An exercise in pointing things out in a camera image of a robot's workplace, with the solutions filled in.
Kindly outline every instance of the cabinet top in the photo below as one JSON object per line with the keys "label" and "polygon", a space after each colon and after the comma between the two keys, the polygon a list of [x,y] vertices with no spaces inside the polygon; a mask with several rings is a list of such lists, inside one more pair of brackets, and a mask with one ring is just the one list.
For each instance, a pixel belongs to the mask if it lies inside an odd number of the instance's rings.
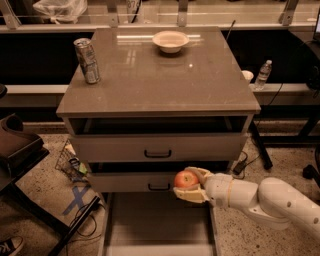
{"label": "cabinet top", "polygon": [[[154,34],[176,30],[190,41],[165,54]],[[97,29],[92,44],[101,81],[87,84],[80,67],[58,107],[60,117],[180,116],[260,110],[216,27]]]}

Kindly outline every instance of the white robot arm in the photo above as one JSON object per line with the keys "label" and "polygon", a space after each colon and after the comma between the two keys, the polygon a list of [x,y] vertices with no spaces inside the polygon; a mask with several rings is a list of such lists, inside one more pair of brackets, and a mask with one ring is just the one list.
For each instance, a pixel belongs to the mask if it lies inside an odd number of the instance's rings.
{"label": "white robot arm", "polygon": [[235,208],[250,219],[277,230],[286,229],[292,222],[320,240],[320,207],[288,183],[266,178],[258,185],[201,168],[186,169],[198,176],[200,184],[191,190],[174,187],[178,198]]}

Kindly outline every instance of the apple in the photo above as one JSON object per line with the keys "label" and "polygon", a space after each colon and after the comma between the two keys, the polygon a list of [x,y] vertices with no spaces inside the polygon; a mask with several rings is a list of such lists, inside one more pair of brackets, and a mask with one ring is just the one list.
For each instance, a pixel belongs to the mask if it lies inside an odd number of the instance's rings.
{"label": "apple", "polygon": [[190,170],[183,170],[176,174],[174,178],[174,186],[178,188],[187,188],[199,183],[196,174]]}

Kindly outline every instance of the silver can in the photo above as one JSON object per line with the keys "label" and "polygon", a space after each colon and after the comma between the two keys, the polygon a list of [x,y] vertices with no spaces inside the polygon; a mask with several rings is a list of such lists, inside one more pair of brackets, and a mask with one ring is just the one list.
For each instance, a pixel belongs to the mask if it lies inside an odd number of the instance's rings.
{"label": "silver can", "polygon": [[79,38],[73,42],[82,73],[88,84],[100,81],[96,56],[89,38]]}

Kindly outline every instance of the plastic bottle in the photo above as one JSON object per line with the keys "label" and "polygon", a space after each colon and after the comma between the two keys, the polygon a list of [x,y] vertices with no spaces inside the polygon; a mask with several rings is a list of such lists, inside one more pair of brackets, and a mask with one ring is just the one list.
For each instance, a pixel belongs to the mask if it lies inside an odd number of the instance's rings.
{"label": "plastic bottle", "polygon": [[256,81],[254,82],[254,89],[256,91],[261,91],[264,88],[264,84],[267,82],[267,79],[271,73],[272,70],[272,61],[267,60],[266,63],[264,63],[259,71],[259,75],[256,78]]}

